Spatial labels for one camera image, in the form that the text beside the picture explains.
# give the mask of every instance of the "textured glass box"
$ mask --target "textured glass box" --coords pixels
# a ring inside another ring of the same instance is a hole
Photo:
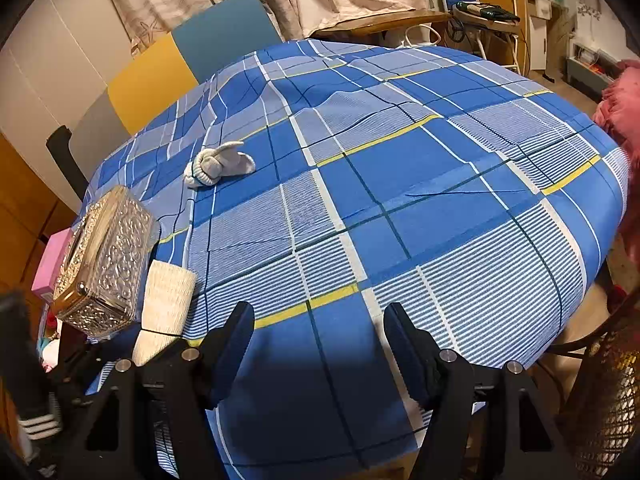
[[[140,313],[139,293],[159,226],[126,187],[87,209],[65,250],[52,305],[56,317],[105,338]]]

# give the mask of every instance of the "rolled cream cloth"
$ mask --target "rolled cream cloth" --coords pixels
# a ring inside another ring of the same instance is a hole
[[[142,366],[180,337],[196,274],[172,264],[154,260],[146,277],[142,329],[133,349],[133,362]]]
[[[184,168],[184,183],[194,189],[213,186],[223,176],[253,173],[254,160],[246,153],[238,152],[243,144],[240,140],[234,140],[217,148],[204,148]]]

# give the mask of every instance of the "striped fabric pattern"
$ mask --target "striped fabric pattern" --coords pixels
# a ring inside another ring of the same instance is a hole
[[[202,147],[238,139],[255,173],[185,188]],[[414,450],[430,418],[384,350],[386,306],[471,362],[531,365],[600,267],[627,171],[579,110],[491,62],[303,40],[181,97],[101,164],[83,211],[123,184],[158,218],[156,258],[198,275],[186,339],[254,306],[210,419],[230,477],[338,478]],[[179,473],[166,428],[156,444]]]

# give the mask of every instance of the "chair seat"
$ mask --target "chair seat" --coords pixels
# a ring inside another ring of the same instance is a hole
[[[465,23],[465,25],[494,30],[495,32],[506,32],[508,34],[517,34],[520,30],[520,25],[515,22],[498,22],[488,20],[486,18],[481,18],[480,16],[474,16],[468,12],[463,12],[456,6],[453,6],[451,12],[455,18],[459,19],[462,23]]]

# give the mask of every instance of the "table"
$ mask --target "table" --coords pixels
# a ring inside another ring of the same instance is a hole
[[[402,10],[400,12],[386,12],[374,16],[365,16],[355,20],[346,20],[333,27],[321,28],[314,32],[315,36],[330,36],[336,32],[348,32],[353,36],[368,36],[376,32],[385,32],[392,28],[408,28],[421,23],[443,23],[451,15],[441,10],[419,9]]]
[[[203,146],[237,139],[254,174],[184,186]],[[159,219],[158,259],[198,274],[185,338],[253,304],[209,413],[230,478],[327,479],[424,436],[383,309],[401,301],[471,362],[530,366],[607,254],[627,167],[587,116],[489,61],[305,40],[188,92],[101,164],[82,210],[124,184]]]

